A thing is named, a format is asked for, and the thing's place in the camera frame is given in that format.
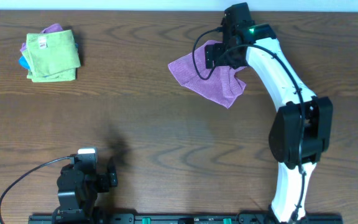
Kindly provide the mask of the purple microfiber cloth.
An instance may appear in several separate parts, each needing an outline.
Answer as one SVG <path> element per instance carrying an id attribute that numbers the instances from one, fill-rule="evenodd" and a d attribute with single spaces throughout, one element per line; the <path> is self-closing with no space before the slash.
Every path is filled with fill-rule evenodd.
<path id="1" fill-rule="evenodd" d="M 214 70 L 207 69 L 204 48 L 216 43 L 216 40 L 207 41 L 198 47 L 195 53 L 189 53 L 169 63 L 168 69 L 181 86 L 229 108 L 246 88 L 246 83 L 236 77 L 236 73 L 244 68 L 222 66 Z"/>

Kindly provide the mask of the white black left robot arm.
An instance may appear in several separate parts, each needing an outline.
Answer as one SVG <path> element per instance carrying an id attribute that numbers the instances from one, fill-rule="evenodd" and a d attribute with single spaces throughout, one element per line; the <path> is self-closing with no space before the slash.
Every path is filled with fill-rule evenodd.
<path id="1" fill-rule="evenodd" d="M 107 171 L 96 170 L 97 155 L 76 154 L 62 167 L 57 180 L 60 206 L 52 213 L 52 223 L 108 223 L 109 217 L 95 205 L 99 193 L 109 192 L 118 184 L 114 158 Z"/>

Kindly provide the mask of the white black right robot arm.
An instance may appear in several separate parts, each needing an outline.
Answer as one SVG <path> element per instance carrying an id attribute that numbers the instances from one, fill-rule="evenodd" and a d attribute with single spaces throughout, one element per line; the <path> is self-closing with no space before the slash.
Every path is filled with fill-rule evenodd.
<path id="1" fill-rule="evenodd" d="M 206 54 L 206 66 L 248 65 L 266 87 L 277 111 L 268 136 L 278 162 L 275 196 L 265 213 L 240 213 L 236 223 L 342 223 L 338 215 L 307 214 L 305 199 L 312 172 L 328 149 L 333 104 L 319 98 L 292 69 L 268 24 L 225 17 L 223 42 Z"/>

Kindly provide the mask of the blue folded cloth in stack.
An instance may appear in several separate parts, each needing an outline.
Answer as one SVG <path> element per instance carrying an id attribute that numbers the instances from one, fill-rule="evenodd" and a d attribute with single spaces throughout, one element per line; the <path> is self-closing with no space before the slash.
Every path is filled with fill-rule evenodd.
<path id="1" fill-rule="evenodd" d="M 19 59 L 19 65 L 27 70 L 30 70 L 30 66 L 23 55 Z"/>

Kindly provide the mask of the purple folded cloth in stack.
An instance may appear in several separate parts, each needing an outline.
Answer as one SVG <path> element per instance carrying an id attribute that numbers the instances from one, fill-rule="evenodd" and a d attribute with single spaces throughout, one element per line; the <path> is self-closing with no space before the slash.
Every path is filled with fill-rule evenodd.
<path id="1" fill-rule="evenodd" d="M 45 28 L 43 31 L 40 32 L 40 34 L 49 34 L 54 32 L 61 32 L 63 31 L 63 28 L 60 24 L 52 24 L 49 27 Z M 26 43 L 24 42 L 22 44 L 22 47 L 20 49 L 21 52 L 23 52 L 27 48 Z"/>

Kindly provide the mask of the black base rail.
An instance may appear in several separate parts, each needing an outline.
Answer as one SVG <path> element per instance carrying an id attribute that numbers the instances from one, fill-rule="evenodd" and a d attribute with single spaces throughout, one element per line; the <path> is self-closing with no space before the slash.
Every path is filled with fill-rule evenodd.
<path id="1" fill-rule="evenodd" d="M 29 224 L 51 224 L 51 215 L 31 215 Z M 85 221 L 63 221 L 60 216 L 54 223 L 87 223 Z M 133 215 L 130 213 L 115 213 L 104 215 L 93 223 L 105 224 L 264 224 L 280 223 L 272 216 L 263 213 L 241 213 L 240 215 Z M 296 223 L 305 224 L 343 224 L 340 215 L 307 215 Z"/>

